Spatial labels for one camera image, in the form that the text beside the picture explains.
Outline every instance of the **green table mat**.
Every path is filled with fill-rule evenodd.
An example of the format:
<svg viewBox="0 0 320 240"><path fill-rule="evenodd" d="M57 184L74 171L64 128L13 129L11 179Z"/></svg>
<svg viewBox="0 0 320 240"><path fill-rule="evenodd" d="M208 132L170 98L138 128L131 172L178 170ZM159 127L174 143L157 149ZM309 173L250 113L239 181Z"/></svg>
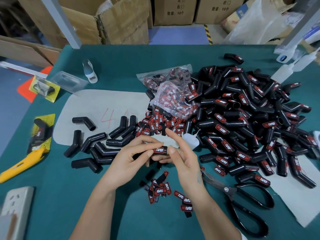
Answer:
<svg viewBox="0 0 320 240"><path fill-rule="evenodd" d="M232 62L223 59L224 53L236 53L245 62L246 71L260 68L263 73L273 74L280 66L273 54L273 45L83 45L75 50L66 46L48 79L58 71L79 76L83 79L82 60L89 59L99 81L88 85L90 89L145 92L146 88L136 78L137 73L155 71L185 64L192 64L194 72L203 66L226 65ZM294 73L286 83L302 82L302 86L291 93L291 100L311 106L313 110L307 115L308 121L301 128L307 131L320 130L318 115L320 111L318 75L320 68L316 63L310 64L302 72ZM35 116L56 114L56 120L70 96L60 92L55 103L40 96L30 105L14 136L0 158L0 169L6 170L26 156L31 127ZM0 202L7 191L24 187L36 187L26 239L67 239L74 229L90 193L108 166L100 174L94 174L89 168L72 169L71 159L63 156L67 146L51 143L51 150L46 159L20 175L0 184ZM208 153L207 149L196 152L198 155ZM73 160L86 158L88 155L78 153ZM228 185L235 183L234 178L220 177L214 173L214 163L203 166L212 175ZM186 218L180 211L180 204L173 195L160 198L159 202L149 204L147 193L139 188L150 168L143 167L136 177L117 190L112 239L203 239L201 228L193 217ZM169 171L168 181L172 190L183 192L173 165L163 166L156 177L164 170ZM230 217L224 194L210 185L206 186L210 195L222 210ZM274 196L275 208L263 210L245 202L244 206L262 217L269 225L267 239L318 239L320 235L320 216L317 216L306 228L295 220L293 214L281 198L270 189Z"/></svg>

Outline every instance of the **finger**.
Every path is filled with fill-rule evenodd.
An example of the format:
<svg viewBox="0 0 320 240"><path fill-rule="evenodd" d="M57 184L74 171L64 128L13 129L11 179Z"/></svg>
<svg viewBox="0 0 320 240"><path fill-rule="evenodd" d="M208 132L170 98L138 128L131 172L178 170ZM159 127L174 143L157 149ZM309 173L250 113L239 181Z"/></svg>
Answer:
<svg viewBox="0 0 320 240"><path fill-rule="evenodd" d="M142 144L143 142L156 143L156 142L160 142L160 141L158 141L156 138L153 138L151 136L140 135L140 136L134 138L128 145L134 146L134 145Z"/></svg>
<svg viewBox="0 0 320 240"><path fill-rule="evenodd" d="M135 161L131 164L136 168L138 171L151 157L153 154L153 150L147 150L146 152L142 153Z"/></svg>
<svg viewBox="0 0 320 240"><path fill-rule="evenodd" d="M185 169L187 166L184 164L180 154L178 153L178 151L173 147L173 146L169 146L168 147L168 152L169 155L172 159L172 162L174 163L174 165L176 166L177 170L183 170Z"/></svg>
<svg viewBox="0 0 320 240"><path fill-rule="evenodd" d="M129 147L129 152L131 153L131 156L141 153L150 149L156 149L163 146L163 142L157 142L157 143L146 143L146 144L139 144L139 145L133 145Z"/></svg>
<svg viewBox="0 0 320 240"><path fill-rule="evenodd" d="M148 159L148 161L146 161L146 163L144 164L147 168L149 167L150 165L150 158Z"/></svg>
<svg viewBox="0 0 320 240"><path fill-rule="evenodd" d="M182 139L180 136L178 136L176 133L174 133L172 130L166 128L165 132L168 134L168 136L172 139L174 139L178 145L180 146L180 149L185 153L185 155L194 153L190 146L186 143L184 139Z"/></svg>
<svg viewBox="0 0 320 240"><path fill-rule="evenodd" d="M153 157L151 157L153 161L160 161L160 160L163 160L163 159L168 159L170 158L169 155L155 155Z"/></svg>
<svg viewBox="0 0 320 240"><path fill-rule="evenodd" d="M172 159L169 158L169 159L162 159L159 161L159 163L172 163Z"/></svg>

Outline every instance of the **yellow utility knife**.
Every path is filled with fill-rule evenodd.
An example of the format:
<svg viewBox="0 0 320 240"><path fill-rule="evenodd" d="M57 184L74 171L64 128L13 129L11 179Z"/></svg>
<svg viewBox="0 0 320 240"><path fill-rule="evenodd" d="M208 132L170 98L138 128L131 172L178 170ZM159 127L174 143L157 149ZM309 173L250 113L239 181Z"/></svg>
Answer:
<svg viewBox="0 0 320 240"><path fill-rule="evenodd" d="M0 174L0 183L13 178L19 173L40 162L44 158L43 153L46 152L49 152L49 150L46 148L40 148L30 152L25 159Z"/></svg>

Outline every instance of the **scissor handle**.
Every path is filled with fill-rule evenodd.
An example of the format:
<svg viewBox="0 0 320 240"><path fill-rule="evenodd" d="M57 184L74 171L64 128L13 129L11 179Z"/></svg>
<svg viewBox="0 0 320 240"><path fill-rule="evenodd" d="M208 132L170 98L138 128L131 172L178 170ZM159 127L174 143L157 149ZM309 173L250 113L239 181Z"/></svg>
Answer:
<svg viewBox="0 0 320 240"><path fill-rule="evenodd" d="M266 204L258 201L256 198L254 198L251 194L247 193L246 191L244 191L242 188L244 187L248 187L248 186L252 186L252 187L256 187L256 188L259 188L261 189L267 199L266 199ZM248 198L250 201L254 202L255 204L265 208L265 209L272 209L274 206L275 206L275 202L273 200L273 197L272 195L269 193L268 190L266 190L266 188L262 187L261 185L259 184L255 184L255 183L242 183L242 184L236 184L235 187L238 189L238 192L241 193L242 195L244 195L246 198Z"/></svg>
<svg viewBox="0 0 320 240"><path fill-rule="evenodd" d="M254 237L254 238L263 238L266 235L268 235L269 233L269 227L266 224L266 222L259 217L258 215L256 215L255 213L251 212L250 210L246 209L245 207L243 207L242 205L240 205L239 203L232 201L232 200L228 200L228 204L229 204L229 208L231 209L231 213L234 215L234 219L238 222L238 225L250 236ZM235 207L238 208L239 210L241 210L243 213L245 213L247 216L253 218L258 226L259 226L259 231L257 233L252 232L250 230L248 230L241 222L241 220L238 217L238 214L235 210Z"/></svg>

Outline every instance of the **yellow and black hazard tape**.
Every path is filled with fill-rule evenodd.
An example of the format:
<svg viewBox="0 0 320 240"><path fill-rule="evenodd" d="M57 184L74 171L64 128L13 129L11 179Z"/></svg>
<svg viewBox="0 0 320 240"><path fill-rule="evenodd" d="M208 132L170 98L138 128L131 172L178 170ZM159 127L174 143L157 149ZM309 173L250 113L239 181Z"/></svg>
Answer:
<svg viewBox="0 0 320 240"><path fill-rule="evenodd" d="M208 37L208 40L209 40L209 44L214 44L212 42L212 39L211 39L211 36L210 36L210 32L209 32L209 29L208 29L208 26L206 24L203 25L204 26L204 29L205 29L205 32L207 34L207 37Z"/></svg>

